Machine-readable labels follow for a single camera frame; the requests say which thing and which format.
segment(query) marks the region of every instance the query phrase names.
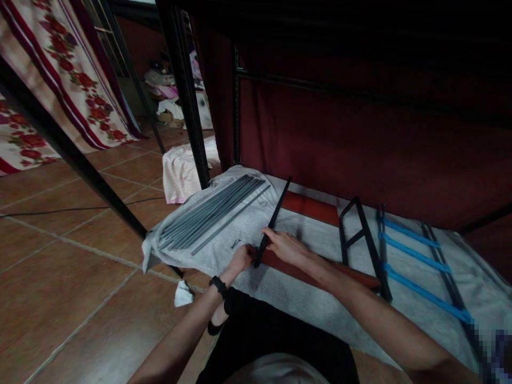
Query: watch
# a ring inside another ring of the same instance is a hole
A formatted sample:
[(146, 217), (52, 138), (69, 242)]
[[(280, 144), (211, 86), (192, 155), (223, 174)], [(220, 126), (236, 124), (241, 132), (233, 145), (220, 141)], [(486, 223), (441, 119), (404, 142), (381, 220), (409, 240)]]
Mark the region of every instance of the watch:
[(222, 298), (226, 298), (226, 295), (228, 294), (228, 289), (226, 288), (224, 282), (217, 276), (213, 276), (208, 285), (215, 285), (219, 293), (222, 295)]

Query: forearm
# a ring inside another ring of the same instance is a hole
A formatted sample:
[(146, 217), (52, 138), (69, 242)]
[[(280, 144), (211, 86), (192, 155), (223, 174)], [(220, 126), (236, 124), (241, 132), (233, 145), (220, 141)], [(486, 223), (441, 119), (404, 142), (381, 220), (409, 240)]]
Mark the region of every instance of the forearm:
[[(237, 271), (228, 268), (219, 278), (226, 287), (230, 287), (237, 275)], [(221, 302), (222, 296), (217, 287), (210, 286), (149, 354), (129, 384), (177, 382), (199, 343), (208, 321)]]
[(322, 258), (312, 255), (299, 267), (335, 296), (404, 371), (425, 371), (455, 361), (412, 321)]

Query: floral curtain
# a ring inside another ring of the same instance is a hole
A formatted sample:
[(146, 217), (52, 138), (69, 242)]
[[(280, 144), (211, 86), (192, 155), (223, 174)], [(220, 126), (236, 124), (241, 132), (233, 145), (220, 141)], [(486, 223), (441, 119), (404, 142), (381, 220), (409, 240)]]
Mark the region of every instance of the floral curtain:
[[(80, 1), (0, 0), (0, 54), (75, 145), (89, 153), (143, 136), (84, 15)], [(2, 105), (0, 172), (58, 157), (22, 116)]]

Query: electrical cord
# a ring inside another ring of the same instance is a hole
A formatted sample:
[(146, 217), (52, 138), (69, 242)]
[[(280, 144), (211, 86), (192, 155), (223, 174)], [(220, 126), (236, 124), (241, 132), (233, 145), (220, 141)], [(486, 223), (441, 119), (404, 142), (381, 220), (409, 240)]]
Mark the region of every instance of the electrical cord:
[[(163, 198), (165, 198), (165, 197), (150, 197), (147, 199), (137, 200), (135, 202), (127, 203), (126, 205), (142, 203), (142, 202), (148, 201), (148, 200), (159, 200), (159, 199), (163, 199)], [(7, 213), (5, 215), (0, 215), (0, 219), (4, 218), (4, 217), (13, 217), (13, 216), (31, 216), (31, 215), (38, 215), (38, 214), (59, 213), (59, 212), (67, 212), (67, 211), (86, 211), (86, 210), (90, 210), (90, 209), (107, 209), (107, 208), (110, 208), (110, 207), (104, 206), (104, 207), (87, 207), (87, 208), (67, 208), (67, 209), (63, 209), (63, 210), (45, 211), (45, 212)]]

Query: tile floor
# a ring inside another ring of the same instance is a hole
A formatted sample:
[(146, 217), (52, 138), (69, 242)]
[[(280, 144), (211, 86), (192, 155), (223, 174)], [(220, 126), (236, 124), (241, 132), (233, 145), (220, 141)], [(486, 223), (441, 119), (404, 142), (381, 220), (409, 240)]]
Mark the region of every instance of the tile floor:
[[(186, 132), (160, 127), (167, 150)], [(87, 154), (126, 203), (164, 197), (162, 160), (149, 139)], [(63, 161), (0, 178), (0, 214), (104, 206)], [(178, 205), (129, 205), (151, 228)], [(141, 240), (110, 209), (0, 219), (0, 381), (126, 383), (184, 315), (174, 308), (178, 276), (159, 265), (141, 271)], [(186, 270), (196, 295), (210, 279)], [(180, 383), (193, 383), (213, 348), (204, 334)], [(361, 383), (407, 382), (396, 369), (355, 351)]]

